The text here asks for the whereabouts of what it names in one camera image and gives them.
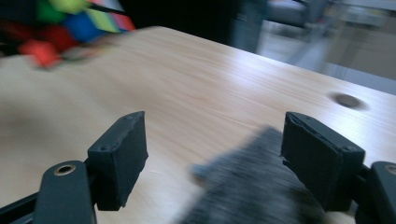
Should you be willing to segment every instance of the blue object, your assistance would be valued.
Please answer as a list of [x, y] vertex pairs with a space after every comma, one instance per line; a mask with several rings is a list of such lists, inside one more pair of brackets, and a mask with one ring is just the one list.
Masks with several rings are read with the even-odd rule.
[[77, 15], [69, 15], [63, 22], [70, 34], [78, 41], [91, 42], [106, 32], [97, 29], [88, 14], [83, 11]]

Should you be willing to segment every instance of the chair seat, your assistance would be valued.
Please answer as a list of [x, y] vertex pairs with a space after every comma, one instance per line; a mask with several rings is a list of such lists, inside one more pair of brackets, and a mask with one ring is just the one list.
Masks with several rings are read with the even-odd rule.
[[306, 6], [292, 0], [269, 1], [268, 21], [304, 27]]

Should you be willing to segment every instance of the floor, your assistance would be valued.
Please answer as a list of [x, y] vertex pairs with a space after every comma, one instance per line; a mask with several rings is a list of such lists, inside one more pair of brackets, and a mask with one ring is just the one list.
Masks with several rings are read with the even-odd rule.
[[264, 57], [293, 64], [330, 77], [336, 77], [378, 91], [396, 95], [396, 80], [325, 63], [331, 43], [326, 35], [314, 35], [310, 41], [300, 28], [274, 22], [262, 27], [258, 53]]

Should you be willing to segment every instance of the gray cloth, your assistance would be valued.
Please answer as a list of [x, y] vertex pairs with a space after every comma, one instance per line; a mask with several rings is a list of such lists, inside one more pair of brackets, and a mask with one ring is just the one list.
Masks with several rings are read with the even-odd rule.
[[205, 193], [180, 223], [323, 223], [320, 206], [282, 164], [281, 140], [266, 129], [245, 147], [193, 166]]

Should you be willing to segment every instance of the wooden table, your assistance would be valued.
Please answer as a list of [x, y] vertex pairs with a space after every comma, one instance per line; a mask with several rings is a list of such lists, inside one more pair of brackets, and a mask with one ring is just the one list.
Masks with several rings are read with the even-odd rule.
[[[335, 103], [342, 92], [366, 103]], [[175, 223], [202, 192], [189, 166], [283, 128], [286, 111], [321, 120], [396, 161], [396, 97], [165, 28], [122, 36], [86, 63], [33, 69], [0, 61], [0, 206], [38, 191], [52, 165], [83, 161], [119, 117], [146, 111], [149, 158], [118, 213], [99, 223]]]

